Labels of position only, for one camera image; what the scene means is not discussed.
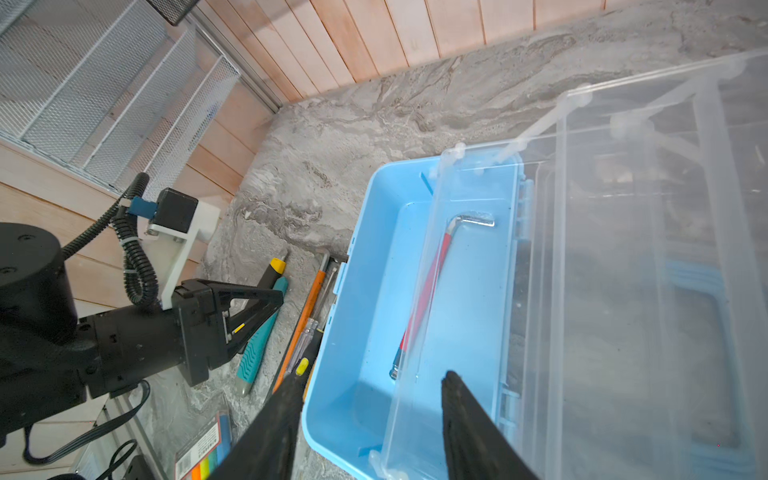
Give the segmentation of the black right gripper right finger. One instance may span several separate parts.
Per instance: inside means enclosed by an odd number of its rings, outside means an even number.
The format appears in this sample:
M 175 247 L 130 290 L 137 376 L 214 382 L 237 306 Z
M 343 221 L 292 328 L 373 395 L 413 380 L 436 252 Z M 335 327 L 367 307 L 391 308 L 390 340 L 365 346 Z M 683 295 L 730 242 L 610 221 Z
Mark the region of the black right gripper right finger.
M 441 401 L 449 479 L 537 479 L 454 371 L 441 382 Z

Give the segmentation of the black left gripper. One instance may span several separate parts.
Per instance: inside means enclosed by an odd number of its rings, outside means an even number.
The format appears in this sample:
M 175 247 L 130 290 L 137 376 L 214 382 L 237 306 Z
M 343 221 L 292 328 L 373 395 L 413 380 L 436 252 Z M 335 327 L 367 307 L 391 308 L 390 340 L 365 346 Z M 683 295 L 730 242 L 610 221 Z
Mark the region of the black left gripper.
M 283 300 L 275 289 L 198 279 L 177 287 L 167 310 L 129 306 L 84 317 L 77 337 L 95 343 L 96 359 L 80 377 L 93 396 L 119 395 L 172 367 L 197 385 L 244 351 Z

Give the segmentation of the black yellow utility knife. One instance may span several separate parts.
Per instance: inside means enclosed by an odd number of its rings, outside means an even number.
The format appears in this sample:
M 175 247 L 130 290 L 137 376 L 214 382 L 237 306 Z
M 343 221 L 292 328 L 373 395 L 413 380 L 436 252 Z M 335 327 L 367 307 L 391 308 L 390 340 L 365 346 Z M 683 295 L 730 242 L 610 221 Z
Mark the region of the black yellow utility knife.
M 269 265 L 264 270 L 256 287 L 259 289 L 273 289 L 277 280 L 280 279 L 285 272 L 289 255 L 290 250 L 287 247 L 284 247 L 276 257 L 273 257 L 270 260 Z M 262 304 L 263 302 L 261 300 L 255 299 L 234 300 L 232 314 L 235 318 L 240 317 L 241 319 L 241 324 L 234 329 L 234 332 L 238 332 L 245 325 L 245 317 L 242 315 L 242 313 L 251 307 L 261 308 Z

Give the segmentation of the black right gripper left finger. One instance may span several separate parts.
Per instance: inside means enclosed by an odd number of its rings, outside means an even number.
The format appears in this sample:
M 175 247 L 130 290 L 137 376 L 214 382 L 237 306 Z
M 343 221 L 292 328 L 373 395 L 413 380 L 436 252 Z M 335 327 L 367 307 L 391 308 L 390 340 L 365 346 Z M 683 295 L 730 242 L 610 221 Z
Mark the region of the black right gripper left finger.
M 291 374 L 210 479 L 290 479 L 308 373 Z

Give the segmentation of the orange hex key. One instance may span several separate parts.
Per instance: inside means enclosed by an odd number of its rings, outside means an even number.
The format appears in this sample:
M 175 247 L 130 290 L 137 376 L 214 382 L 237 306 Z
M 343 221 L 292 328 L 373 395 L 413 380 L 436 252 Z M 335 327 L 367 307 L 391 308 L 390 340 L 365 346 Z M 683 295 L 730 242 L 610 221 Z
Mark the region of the orange hex key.
M 308 320 L 311 316 L 311 313 L 316 305 L 317 299 L 320 295 L 322 286 L 325 282 L 326 278 L 326 270 L 328 268 L 328 264 L 330 262 L 330 253 L 328 251 L 322 252 L 322 258 L 320 261 L 319 268 L 316 272 L 316 275 L 314 277 L 311 289 L 307 295 L 304 307 L 302 308 L 301 314 L 298 318 L 298 321 L 296 323 L 296 326 L 294 328 L 293 334 L 291 336 L 290 342 L 288 344 L 288 347 L 286 348 L 286 351 L 284 353 L 283 359 L 280 363 L 280 368 L 278 369 L 277 374 L 275 375 L 273 384 L 271 386 L 270 392 L 275 393 L 279 386 L 282 383 L 283 378 L 285 377 L 290 360 L 293 356 L 293 353 L 297 347 L 297 344 L 299 342 L 299 338 L 301 336 L 301 333 L 304 331 Z

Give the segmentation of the teal handled tool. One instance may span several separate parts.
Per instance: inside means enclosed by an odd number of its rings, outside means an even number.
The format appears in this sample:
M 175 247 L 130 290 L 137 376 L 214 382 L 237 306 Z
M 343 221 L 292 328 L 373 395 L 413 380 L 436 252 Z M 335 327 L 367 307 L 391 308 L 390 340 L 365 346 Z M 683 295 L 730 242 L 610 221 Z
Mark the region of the teal handled tool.
M 285 293 L 288 287 L 288 281 L 281 277 L 277 280 L 274 287 L 282 293 Z M 276 311 L 259 327 L 242 353 L 237 371 L 237 390 L 241 397 L 247 397 L 252 389 L 278 314 L 279 311 Z

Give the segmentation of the red hex key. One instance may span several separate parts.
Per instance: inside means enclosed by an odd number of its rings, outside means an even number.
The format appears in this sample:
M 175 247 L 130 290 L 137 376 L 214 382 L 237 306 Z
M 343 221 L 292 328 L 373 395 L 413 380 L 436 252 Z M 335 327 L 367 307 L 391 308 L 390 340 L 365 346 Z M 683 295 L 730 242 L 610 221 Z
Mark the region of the red hex key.
M 420 328 L 422 320 L 424 319 L 424 316 L 430 307 L 431 298 L 439 281 L 439 277 L 453 238 L 459 228 L 463 225 L 476 225 L 492 228 L 495 226 L 495 220 L 493 216 L 488 213 L 464 212 L 455 215 L 449 221 L 443 233 L 442 240 L 440 241 L 439 248 L 437 249 L 434 259 L 430 265 L 425 281 L 419 290 L 416 306 L 413 308 L 407 328 L 403 333 L 400 344 L 393 359 L 392 368 L 389 372 L 389 376 L 392 380 L 396 380 L 399 376 L 399 371 L 402 366 L 402 357 L 408 350 L 409 341 L 414 336 L 412 331 L 418 330 Z

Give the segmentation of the black mesh wall basket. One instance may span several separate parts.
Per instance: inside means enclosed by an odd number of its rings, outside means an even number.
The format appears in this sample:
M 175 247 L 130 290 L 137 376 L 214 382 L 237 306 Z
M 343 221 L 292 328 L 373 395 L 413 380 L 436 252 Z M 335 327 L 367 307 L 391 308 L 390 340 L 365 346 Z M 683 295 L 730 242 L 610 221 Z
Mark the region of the black mesh wall basket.
M 147 3 L 171 26 L 178 26 L 200 0 L 147 0 Z

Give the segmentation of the light blue tool box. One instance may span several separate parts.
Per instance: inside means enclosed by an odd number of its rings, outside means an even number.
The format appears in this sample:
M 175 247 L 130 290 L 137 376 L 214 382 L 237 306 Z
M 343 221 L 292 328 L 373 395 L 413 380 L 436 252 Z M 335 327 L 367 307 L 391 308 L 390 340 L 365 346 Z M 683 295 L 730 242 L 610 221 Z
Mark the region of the light blue tool box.
M 441 382 L 456 372 L 507 435 L 515 430 L 511 323 L 517 248 L 533 182 L 519 158 L 484 153 L 395 162 L 371 178 L 339 273 L 302 414 L 309 446 L 359 479 L 444 479 Z M 449 221 L 463 225 L 399 376 L 392 362 Z

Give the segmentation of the highlighter pack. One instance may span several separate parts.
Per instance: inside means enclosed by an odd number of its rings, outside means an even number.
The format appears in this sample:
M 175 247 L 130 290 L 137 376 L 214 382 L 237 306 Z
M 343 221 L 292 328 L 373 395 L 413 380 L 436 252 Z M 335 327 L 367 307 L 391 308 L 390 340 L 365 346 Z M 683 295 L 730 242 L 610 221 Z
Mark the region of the highlighter pack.
M 226 459 L 232 447 L 231 416 L 219 410 L 175 456 L 173 478 L 206 480 Z

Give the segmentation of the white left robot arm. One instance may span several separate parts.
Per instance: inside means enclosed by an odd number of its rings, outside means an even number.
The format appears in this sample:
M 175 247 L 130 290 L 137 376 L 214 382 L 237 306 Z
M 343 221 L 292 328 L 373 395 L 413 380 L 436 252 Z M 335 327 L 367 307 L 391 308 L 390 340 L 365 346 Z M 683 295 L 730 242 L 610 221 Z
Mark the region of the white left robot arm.
M 176 287 L 171 307 L 78 317 L 58 239 L 1 226 L 1 433 L 120 395 L 177 367 L 191 386 L 228 363 L 283 303 L 273 289 L 209 280 Z

